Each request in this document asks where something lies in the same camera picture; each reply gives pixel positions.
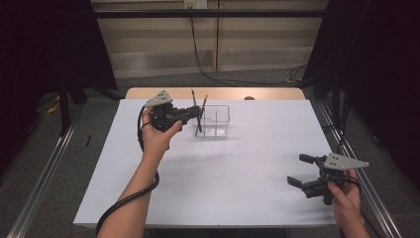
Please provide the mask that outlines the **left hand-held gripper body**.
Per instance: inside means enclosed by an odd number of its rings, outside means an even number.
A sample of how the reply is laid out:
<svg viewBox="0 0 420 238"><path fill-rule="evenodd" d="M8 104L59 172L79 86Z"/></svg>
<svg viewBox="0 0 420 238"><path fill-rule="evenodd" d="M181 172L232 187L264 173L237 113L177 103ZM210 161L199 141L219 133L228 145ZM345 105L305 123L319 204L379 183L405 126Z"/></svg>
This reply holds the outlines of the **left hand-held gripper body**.
<svg viewBox="0 0 420 238"><path fill-rule="evenodd" d="M167 131L177 121L181 121L183 125L187 123L186 110L174 107L172 101L172 97L162 90L145 104L146 108L153 109L151 114L153 127L162 132Z"/></svg>

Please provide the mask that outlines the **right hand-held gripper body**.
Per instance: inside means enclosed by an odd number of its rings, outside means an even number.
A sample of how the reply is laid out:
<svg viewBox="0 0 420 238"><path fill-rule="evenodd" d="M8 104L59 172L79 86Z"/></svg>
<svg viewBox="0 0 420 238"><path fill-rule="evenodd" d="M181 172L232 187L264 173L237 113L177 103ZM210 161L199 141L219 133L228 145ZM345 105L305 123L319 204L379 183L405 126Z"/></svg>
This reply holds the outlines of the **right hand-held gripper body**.
<svg viewBox="0 0 420 238"><path fill-rule="evenodd" d="M343 155L330 153L328 156L316 157L314 163L319 168L319 177L310 182L302 184L301 190L307 198L322 196L326 205L333 203L333 195L328 188L328 182L334 182L339 188L342 188L346 181L351 181L345 171L351 169L366 168L368 162L358 161Z"/></svg>

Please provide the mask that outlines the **black pencil with tan end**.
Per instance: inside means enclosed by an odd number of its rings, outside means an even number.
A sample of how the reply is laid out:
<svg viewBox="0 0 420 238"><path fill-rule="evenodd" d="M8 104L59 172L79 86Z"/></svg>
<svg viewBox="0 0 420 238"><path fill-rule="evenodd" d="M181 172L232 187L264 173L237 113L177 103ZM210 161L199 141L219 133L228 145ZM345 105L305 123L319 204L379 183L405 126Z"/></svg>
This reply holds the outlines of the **black pencil with tan end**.
<svg viewBox="0 0 420 238"><path fill-rule="evenodd" d="M197 128L196 128L195 134L194 134L195 136L197 136L199 132L202 132L201 119L202 119L202 116L204 114L204 110L205 110L205 105L207 103L207 99L208 99L208 94L205 94L204 100L203 100L203 104L202 104L202 107L201 107L201 110L200 110L200 114L197 117Z"/></svg>

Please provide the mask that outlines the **clear plastic organizer box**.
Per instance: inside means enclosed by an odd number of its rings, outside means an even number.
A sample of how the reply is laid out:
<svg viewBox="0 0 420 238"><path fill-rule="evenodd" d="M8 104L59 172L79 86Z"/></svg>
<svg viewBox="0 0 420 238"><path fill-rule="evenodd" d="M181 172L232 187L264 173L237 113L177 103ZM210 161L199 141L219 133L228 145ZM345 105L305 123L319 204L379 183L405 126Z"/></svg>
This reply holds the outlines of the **clear plastic organizer box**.
<svg viewBox="0 0 420 238"><path fill-rule="evenodd" d="M230 107L208 105L204 108L200 123L192 123L192 136L201 140L222 140L229 136Z"/></svg>

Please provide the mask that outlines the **person's left hand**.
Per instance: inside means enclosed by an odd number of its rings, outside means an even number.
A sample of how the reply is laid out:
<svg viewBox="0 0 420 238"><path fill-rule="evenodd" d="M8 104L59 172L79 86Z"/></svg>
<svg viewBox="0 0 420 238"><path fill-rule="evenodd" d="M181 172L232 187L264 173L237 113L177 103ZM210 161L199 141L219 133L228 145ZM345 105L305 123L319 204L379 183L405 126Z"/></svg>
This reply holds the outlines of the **person's left hand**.
<svg viewBox="0 0 420 238"><path fill-rule="evenodd" d="M169 148L171 138L180 130L181 121L175 122L165 132L159 131L152 125L152 109L148 108L142 116L142 131L144 141L144 158L147 160L160 160Z"/></svg>

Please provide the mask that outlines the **person's right hand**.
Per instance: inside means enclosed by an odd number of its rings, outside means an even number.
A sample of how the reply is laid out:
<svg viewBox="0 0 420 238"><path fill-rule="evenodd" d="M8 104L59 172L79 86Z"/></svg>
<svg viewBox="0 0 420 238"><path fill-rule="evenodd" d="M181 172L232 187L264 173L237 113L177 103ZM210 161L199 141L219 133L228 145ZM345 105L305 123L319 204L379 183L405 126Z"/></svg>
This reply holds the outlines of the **person's right hand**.
<svg viewBox="0 0 420 238"><path fill-rule="evenodd" d="M347 182L339 188L334 182L328 182L333 197L333 211L338 225L344 230L349 231L363 225L361 216L361 192L359 187L351 182Z"/></svg>

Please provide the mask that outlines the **white table sheet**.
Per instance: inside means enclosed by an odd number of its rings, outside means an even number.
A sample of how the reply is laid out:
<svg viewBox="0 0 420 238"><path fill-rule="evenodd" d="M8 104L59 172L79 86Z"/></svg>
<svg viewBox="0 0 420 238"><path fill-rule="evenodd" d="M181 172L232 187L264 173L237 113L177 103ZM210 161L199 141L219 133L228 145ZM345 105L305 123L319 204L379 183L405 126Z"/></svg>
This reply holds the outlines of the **white table sheet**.
<svg viewBox="0 0 420 238"><path fill-rule="evenodd" d="M178 227L296 227L334 223L322 198L307 198L286 179L314 180L301 154L330 146L307 100L226 100L227 137L197 138L185 125L158 167L147 224Z"/></svg>

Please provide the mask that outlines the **black horizontal bar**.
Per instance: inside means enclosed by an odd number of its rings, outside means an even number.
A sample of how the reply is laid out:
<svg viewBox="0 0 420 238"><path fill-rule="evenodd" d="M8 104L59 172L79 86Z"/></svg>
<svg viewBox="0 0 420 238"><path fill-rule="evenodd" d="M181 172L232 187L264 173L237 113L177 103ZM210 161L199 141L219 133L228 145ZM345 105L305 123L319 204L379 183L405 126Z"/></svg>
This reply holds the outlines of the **black horizontal bar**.
<svg viewBox="0 0 420 238"><path fill-rule="evenodd" d="M323 18L326 10L100 10L96 18Z"/></svg>

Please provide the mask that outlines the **black metal stand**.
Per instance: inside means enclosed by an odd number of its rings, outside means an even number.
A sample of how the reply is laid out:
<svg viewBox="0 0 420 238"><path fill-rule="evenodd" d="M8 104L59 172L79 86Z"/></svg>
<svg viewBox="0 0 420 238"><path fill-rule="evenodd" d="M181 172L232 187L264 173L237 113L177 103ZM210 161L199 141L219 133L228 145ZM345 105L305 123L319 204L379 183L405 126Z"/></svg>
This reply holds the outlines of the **black metal stand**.
<svg viewBox="0 0 420 238"><path fill-rule="evenodd" d="M58 96L59 96L59 107L61 115L61 131L60 134L63 136L69 128L70 125L70 115L68 109L68 98L67 90L65 87L65 80L62 78L58 82Z"/></svg>

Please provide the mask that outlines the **black curtain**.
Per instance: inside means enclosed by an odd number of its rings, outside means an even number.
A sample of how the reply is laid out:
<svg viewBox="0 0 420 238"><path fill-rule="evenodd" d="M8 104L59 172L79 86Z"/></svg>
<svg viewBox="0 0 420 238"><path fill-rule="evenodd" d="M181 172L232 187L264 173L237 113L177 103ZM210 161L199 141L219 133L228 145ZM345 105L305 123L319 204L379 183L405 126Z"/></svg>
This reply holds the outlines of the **black curtain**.
<svg viewBox="0 0 420 238"><path fill-rule="evenodd" d="M42 96L115 89L91 0L0 0L0 174L35 124Z"/></svg>
<svg viewBox="0 0 420 238"><path fill-rule="evenodd" d="M345 90L420 190L420 0L327 0L303 80Z"/></svg>

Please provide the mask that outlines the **aluminium floor rail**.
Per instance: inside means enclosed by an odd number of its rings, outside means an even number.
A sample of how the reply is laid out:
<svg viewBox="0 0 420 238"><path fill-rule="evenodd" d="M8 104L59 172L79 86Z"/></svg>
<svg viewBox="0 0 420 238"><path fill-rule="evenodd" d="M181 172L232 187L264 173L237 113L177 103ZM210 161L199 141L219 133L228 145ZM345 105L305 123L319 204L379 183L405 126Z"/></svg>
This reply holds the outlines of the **aluminium floor rail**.
<svg viewBox="0 0 420 238"><path fill-rule="evenodd" d="M78 109L75 112L73 121L69 124L69 127L64 131L63 135L59 137L49 160L40 175L34 189L32 190L29 198L27 199L24 207L21 209L18 217L13 223L6 238L25 238L27 232L33 222L33 219L43 201L46 192L53 180L55 171L63 157L72 135L76 128L76 124L83 112L84 108Z"/></svg>
<svg viewBox="0 0 420 238"><path fill-rule="evenodd" d="M321 102L318 106L323 119L327 122L327 128L332 133L337 146L332 149L333 152L348 156L354 160L358 157L347 140L345 134L338 128L336 123L333 121L333 113L326 102ZM360 179L362 186L363 195L373 212L378 225L381 228L382 235L376 234L377 238L402 238L401 234L396 227L388 209L382 202L375 188L373 187L367 173L363 169L357 169L357 174Z"/></svg>

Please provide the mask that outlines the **white wall socket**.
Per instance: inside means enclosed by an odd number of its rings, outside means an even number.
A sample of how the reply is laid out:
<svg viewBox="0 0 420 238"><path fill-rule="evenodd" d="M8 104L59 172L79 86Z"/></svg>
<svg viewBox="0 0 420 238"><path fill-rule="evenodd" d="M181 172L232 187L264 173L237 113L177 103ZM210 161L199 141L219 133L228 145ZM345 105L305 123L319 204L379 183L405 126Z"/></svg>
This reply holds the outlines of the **white wall socket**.
<svg viewBox="0 0 420 238"><path fill-rule="evenodd" d="M207 0L183 0L185 9L206 9L208 7Z"/></svg>

